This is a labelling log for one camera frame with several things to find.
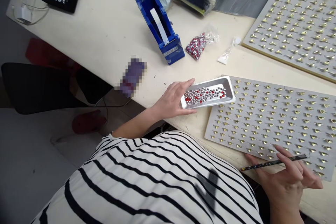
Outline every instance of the bag of red rhinestones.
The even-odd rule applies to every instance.
[[[195,59],[198,60],[203,53],[205,47],[209,44],[216,44],[219,42],[218,30],[212,25],[208,24],[200,35],[194,37],[187,45],[185,50]]]

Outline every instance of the board with gold pieces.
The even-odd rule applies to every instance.
[[[231,76],[236,101],[212,107],[205,138],[266,160],[274,145],[331,181],[336,164],[336,96]]]
[[[336,0],[268,0],[243,45],[336,83]]]

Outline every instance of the chair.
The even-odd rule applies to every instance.
[[[87,101],[94,104],[90,106],[72,95],[69,89],[70,75],[65,71],[21,63],[5,63],[1,66],[1,71],[7,95],[19,114],[94,107],[113,89],[87,69],[81,68],[76,74],[76,80]]]

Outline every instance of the white table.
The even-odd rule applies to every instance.
[[[9,18],[14,20],[12,5],[20,2],[10,0]],[[207,47],[197,62],[186,54],[169,66],[135,0],[78,0],[75,14],[51,9],[41,23],[24,27],[113,86],[119,83],[131,56],[137,55],[147,62],[147,73],[133,99],[144,107],[152,106],[174,81],[195,78],[196,82],[202,82],[222,74],[307,90],[315,86],[316,92],[336,95],[336,85],[240,46],[233,50],[227,66],[216,62],[234,36],[245,37],[254,22],[252,18],[212,12],[201,19],[177,4],[168,11],[168,16],[183,46],[208,23],[218,28],[220,43]],[[247,166],[241,152],[204,139],[209,114],[210,108],[202,108],[197,114],[167,122],[189,132],[204,147],[235,167]],[[302,197],[301,210],[319,223],[336,223],[335,173],[332,183],[323,183],[323,190],[306,189]],[[253,171],[247,175],[257,180]]]

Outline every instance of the metal tray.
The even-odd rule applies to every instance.
[[[205,82],[200,82],[200,83],[196,83],[192,86],[190,86],[189,88],[187,88],[186,91],[191,91],[191,90],[197,90],[200,88],[209,88],[209,89],[217,89],[217,88],[224,88],[226,89],[226,96],[224,98],[219,98],[219,97],[214,97],[211,100],[207,100],[206,102],[203,103],[196,103],[196,104],[190,104],[187,105],[186,103],[186,99],[184,97],[184,95],[181,98],[181,106],[182,108],[185,109],[198,109],[198,108],[202,108],[202,107],[209,107],[209,106],[215,106],[215,105],[219,105],[219,104],[224,104],[224,103],[230,103],[230,102],[234,102],[236,100],[236,97],[233,94],[233,89],[232,89],[232,85],[231,85],[231,81],[230,81],[230,77],[229,76],[222,76],[219,77],[217,79],[212,79],[212,80],[208,80]]]

